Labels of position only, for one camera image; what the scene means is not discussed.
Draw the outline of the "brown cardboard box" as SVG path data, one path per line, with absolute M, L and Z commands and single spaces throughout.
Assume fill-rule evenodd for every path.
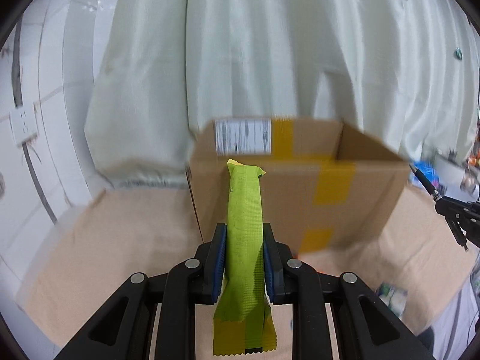
M 296 252 L 380 236 L 410 172 L 399 155 L 328 119 L 218 119 L 198 135 L 186 174 L 206 241 L 227 219 L 227 162 L 258 166 L 263 218 Z

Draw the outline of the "white wall socket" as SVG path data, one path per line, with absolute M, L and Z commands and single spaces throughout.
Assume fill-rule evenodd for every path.
M 10 126 L 17 146 L 38 136 L 38 123 L 34 105 L 22 105 L 10 113 Z

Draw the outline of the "pale green curtain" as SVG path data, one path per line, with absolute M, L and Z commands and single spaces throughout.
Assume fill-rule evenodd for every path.
M 455 0 L 118 0 L 85 123 L 110 181 L 184 170 L 213 119 L 340 119 L 467 158 L 479 35 Z

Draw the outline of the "green snack bar packet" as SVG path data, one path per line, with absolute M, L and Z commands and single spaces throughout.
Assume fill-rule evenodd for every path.
M 259 166 L 227 162 L 229 198 L 225 246 L 226 283 L 213 316 L 213 354 L 235 356 L 277 348 L 266 297 Z

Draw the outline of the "blue plastic bag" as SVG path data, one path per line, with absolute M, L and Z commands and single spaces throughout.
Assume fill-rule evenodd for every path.
M 425 161 L 419 161 L 412 164 L 424 173 L 424 175 L 435 186 L 436 189 L 439 187 L 439 175 L 430 163 Z M 416 180 L 416 183 L 422 186 L 422 184 L 418 181 L 414 174 L 412 174 L 412 180 Z

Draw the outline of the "floral tissue pack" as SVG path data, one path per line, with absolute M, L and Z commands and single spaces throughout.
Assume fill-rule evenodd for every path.
M 395 287 L 390 283 L 381 283 L 375 293 L 390 311 L 392 311 L 399 319 L 402 318 L 408 297 L 408 292 L 406 290 Z

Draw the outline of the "black pen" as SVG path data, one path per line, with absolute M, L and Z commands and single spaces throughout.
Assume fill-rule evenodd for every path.
M 412 173 L 414 176 L 418 179 L 418 181 L 421 183 L 421 185 L 424 187 L 424 189 L 427 191 L 427 193 L 433 198 L 433 200 L 436 202 L 439 199 L 442 198 L 440 195 L 439 191 L 435 188 L 435 186 L 427 179 L 427 177 L 424 175 L 424 173 L 418 169 L 416 166 L 413 164 L 409 165 Z

